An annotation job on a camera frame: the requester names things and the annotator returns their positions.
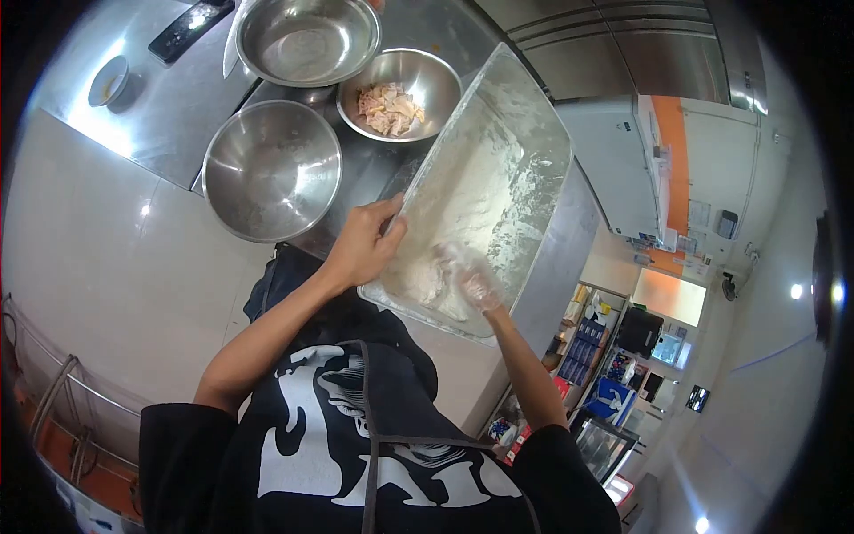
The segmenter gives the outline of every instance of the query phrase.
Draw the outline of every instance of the stainless steel counter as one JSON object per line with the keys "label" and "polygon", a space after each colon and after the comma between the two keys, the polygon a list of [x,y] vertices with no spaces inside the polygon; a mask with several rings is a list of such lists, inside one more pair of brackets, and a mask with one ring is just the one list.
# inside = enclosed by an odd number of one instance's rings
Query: stainless steel counter
{"label": "stainless steel counter", "polygon": [[[334,128],[342,146],[342,185],[329,213],[292,244],[324,259],[353,206],[392,197],[412,181],[434,139],[386,144],[351,130],[334,106],[331,88],[295,90],[256,78],[238,64],[222,79],[222,55],[231,17],[222,20],[170,68],[147,50],[186,3],[172,0],[103,0],[69,36],[35,94],[35,104],[72,128],[174,184],[201,194],[196,179],[205,149],[219,126],[244,102],[285,98],[307,103]],[[394,0],[382,15],[383,47],[429,50],[465,81],[483,65],[500,36],[465,0]],[[89,85],[109,58],[123,54],[132,79],[107,108],[90,108]],[[577,162],[513,316],[542,355],[572,297],[592,246],[598,215]]]}
{"label": "stainless steel counter", "polygon": [[[171,67],[161,65],[148,44],[187,8],[173,0],[97,3],[45,73],[34,103],[120,156],[190,189],[211,137],[257,78],[238,63],[222,79],[233,13]],[[478,70],[500,40],[463,0],[394,0],[381,20],[383,48],[432,51],[460,76]],[[86,98],[95,74],[119,54],[130,62],[127,88],[109,106],[90,107]]]}
{"label": "stainless steel counter", "polygon": [[[233,13],[171,67],[149,43],[181,13],[172,0],[102,0],[79,22],[37,88],[35,104],[116,154],[189,189],[217,129],[256,77],[235,68],[222,78]],[[115,102],[92,108],[89,88],[110,58],[123,55],[131,78]]]}

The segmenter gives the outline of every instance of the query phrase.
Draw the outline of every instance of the white graphic print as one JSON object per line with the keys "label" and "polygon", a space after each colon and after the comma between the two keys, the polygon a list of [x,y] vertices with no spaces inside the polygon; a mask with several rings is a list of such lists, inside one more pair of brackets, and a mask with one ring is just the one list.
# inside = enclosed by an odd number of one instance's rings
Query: white graphic print
{"label": "white graphic print", "polygon": [[[272,491],[335,496],[346,490],[342,487],[342,469],[330,456],[326,420],[314,388],[314,374],[318,367],[322,367],[331,358],[342,355],[343,349],[337,346],[310,347],[290,357],[292,364],[302,362],[302,366],[289,369],[281,376],[274,375],[288,407],[288,422],[284,432],[290,434],[294,431],[300,411],[305,415],[306,427],[300,437],[297,451],[292,455],[282,455],[279,452],[276,445],[277,428],[267,430],[261,446],[258,497]],[[368,438],[365,398],[362,394],[364,376],[364,361],[360,356],[351,355],[347,367],[322,373],[317,379],[317,385],[329,393],[329,403],[332,406],[342,414],[354,418],[358,435]],[[478,489],[470,469],[473,462],[460,461],[465,458],[464,448],[442,444],[396,444],[393,451],[396,456],[423,468],[442,469],[432,478],[441,481],[445,486],[448,500],[442,504],[444,508],[473,506],[491,498]],[[359,455],[358,458],[364,463],[361,477],[345,497],[332,499],[335,504],[347,507],[365,506],[370,456]],[[522,495],[504,472],[485,455],[478,474],[483,487],[492,495]],[[396,485],[410,496],[403,501],[407,506],[436,506],[436,502],[412,479],[404,463],[397,458],[380,456],[377,488],[386,484]]]}
{"label": "white graphic print", "polygon": [[442,504],[443,508],[474,506],[489,500],[489,496],[480,492],[474,477],[471,476],[469,467],[472,465],[474,464],[470,461],[461,461],[445,467],[431,477],[445,484],[447,502]]}
{"label": "white graphic print", "polygon": [[288,405],[285,431],[293,431],[300,409],[305,413],[306,430],[299,449],[291,456],[278,451],[276,429],[267,431],[261,447],[258,497],[271,491],[333,496],[341,490],[341,468],[329,454],[326,420],[314,393],[315,371],[316,367],[303,366],[278,377],[278,387]]}
{"label": "white graphic print", "polygon": [[501,468],[495,465],[495,462],[486,457],[484,453],[483,464],[481,465],[481,482],[486,491],[498,497],[521,497],[522,492],[510,480]]}
{"label": "white graphic print", "polygon": [[346,368],[327,371],[318,378],[318,385],[329,392],[329,404],[338,408],[342,414],[354,418],[356,431],[367,439],[371,436],[365,420],[365,397],[362,395],[364,383],[365,361],[355,355],[348,358]]}
{"label": "white graphic print", "polygon": [[[368,464],[371,462],[371,457],[368,455],[359,455],[359,459],[365,462],[365,469],[362,471],[362,476],[359,482],[350,490],[343,499],[332,499],[335,504],[342,506],[365,506],[365,489],[368,485]],[[394,484],[398,488],[409,494],[409,498],[404,500],[404,504],[409,506],[435,506],[436,503],[427,498],[427,495],[415,484],[412,477],[409,476],[409,471],[394,458],[388,456],[379,457],[379,467],[377,468],[377,489],[379,490],[386,484]]]}

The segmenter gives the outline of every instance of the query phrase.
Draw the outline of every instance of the smartphone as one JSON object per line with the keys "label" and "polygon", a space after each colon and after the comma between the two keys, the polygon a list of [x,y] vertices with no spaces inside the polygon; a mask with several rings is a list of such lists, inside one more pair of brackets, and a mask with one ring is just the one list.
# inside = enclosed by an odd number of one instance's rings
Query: smartphone
{"label": "smartphone", "polygon": [[233,10],[233,0],[202,0],[195,3],[151,41],[149,52],[162,63],[171,65],[199,37]]}

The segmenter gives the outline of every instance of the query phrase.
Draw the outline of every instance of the plastic container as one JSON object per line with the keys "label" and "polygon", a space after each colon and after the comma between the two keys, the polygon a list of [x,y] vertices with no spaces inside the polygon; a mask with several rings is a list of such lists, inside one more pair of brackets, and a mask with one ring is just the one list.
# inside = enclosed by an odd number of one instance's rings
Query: plastic container
{"label": "plastic container", "polygon": [[[521,159],[510,172],[515,209],[505,210],[492,241],[486,250],[481,250],[504,285],[504,304],[512,313],[572,163],[572,144],[540,86],[505,44],[495,48],[471,82],[407,189],[401,214],[409,216],[410,224],[401,249],[407,246],[408,239],[419,238],[414,217],[426,209],[441,208],[441,202],[449,202],[456,188],[477,186],[466,184],[467,176],[461,175],[459,170],[465,168],[463,163],[471,159],[472,154],[483,153],[478,150],[483,136],[476,135],[481,131],[505,132],[521,147]],[[534,186],[517,187],[519,184]],[[526,230],[523,236],[508,231],[519,225],[524,225]],[[432,244],[425,243],[425,250],[428,246]],[[493,336],[492,330],[479,314],[469,314],[467,320],[455,320],[412,297],[395,294],[388,276],[383,273],[377,280],[361,286],[359,295],[446,332],[494,344],[494,340],[488,341]]]}

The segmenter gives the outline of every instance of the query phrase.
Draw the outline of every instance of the empty steel bowl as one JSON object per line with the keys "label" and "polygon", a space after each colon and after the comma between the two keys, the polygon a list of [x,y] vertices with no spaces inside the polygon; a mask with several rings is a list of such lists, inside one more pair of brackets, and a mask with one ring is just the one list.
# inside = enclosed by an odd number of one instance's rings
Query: empty steel bowl
{"label": "empty steel bowl", "polygon": [[231,233],[277,243],[300,235],[326,214],[341,168],[338,137],[317,112],[270,100],[241,109],[213,136],[202,188]]}
{"label": "empty steel bowl", "polygon": [[237,53],[274,84],[322,87],[364,68],[382,36],[366,0],[260,0],[237,27]]}
{"label": "empty steel bowl", "polygon": [[[384,136],[359,114],[359,93],[373,84],[403,84],[403,91],[424,108],[425,123],[412,123],[399,137]],[[338,112],[356,132],[390,143],[411,143],[432,137],[442,130],[463,95],[459,76],[450,65],[432,54],[410,48],[383,50],[362,72],[338,86]]]}

